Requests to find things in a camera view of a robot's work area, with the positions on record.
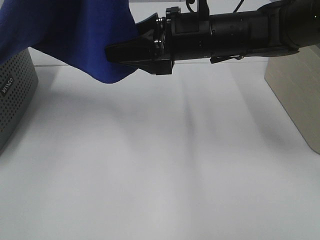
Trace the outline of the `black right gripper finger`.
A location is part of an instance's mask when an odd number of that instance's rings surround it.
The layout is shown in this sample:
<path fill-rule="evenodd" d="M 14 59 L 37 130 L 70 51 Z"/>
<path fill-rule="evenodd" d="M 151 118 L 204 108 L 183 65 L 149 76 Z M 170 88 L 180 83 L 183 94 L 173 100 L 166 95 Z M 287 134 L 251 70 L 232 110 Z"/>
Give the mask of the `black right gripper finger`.
<path fill-rule="evenodd" d="M 154 13 L 146 19 L 136 23 L 136 28 L 139 35 L 143 35 L 150 30 L 154 30 L 157 26 L 158 14 Z"/>
<path fill-rule="evenodd" d="M 155 73 L 154 32 L 146 32 L 128 41 L 111 44 L 104 49 L 110 63 L 122 64 Z"/>

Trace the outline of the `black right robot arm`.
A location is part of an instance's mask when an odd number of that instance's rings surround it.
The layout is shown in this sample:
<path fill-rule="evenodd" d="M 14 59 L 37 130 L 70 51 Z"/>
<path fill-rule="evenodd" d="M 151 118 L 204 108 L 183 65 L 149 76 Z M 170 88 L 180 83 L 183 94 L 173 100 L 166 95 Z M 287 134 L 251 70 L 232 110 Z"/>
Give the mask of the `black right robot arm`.
<path fill-rule="evenodd" d="M 278 0 L 254 11 L 211 15 L 205 0 L 197 11 L 166 10 L 137 24 L 138 36 L 108 45 L 111 63 L 170 75 L 176 61 L 209 59 L 212 64 L 245 57 L 281 57 L 320 42 L 317 0 Z"/>

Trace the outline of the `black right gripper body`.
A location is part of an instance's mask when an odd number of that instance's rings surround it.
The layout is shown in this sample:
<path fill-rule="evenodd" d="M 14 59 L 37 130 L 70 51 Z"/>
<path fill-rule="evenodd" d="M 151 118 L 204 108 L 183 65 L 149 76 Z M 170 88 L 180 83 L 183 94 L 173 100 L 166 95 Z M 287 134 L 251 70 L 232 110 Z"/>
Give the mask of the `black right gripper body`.
<path fill-rule="evenodd" d="M 176 61 L 211 57 L 213 34 L 208 7 L 185 13 L 179 7 L 167 8 L 165 17 L 158 18 L 156 25 L 154 47 L 149 51 L 151 74 L 169 75 Z"/>

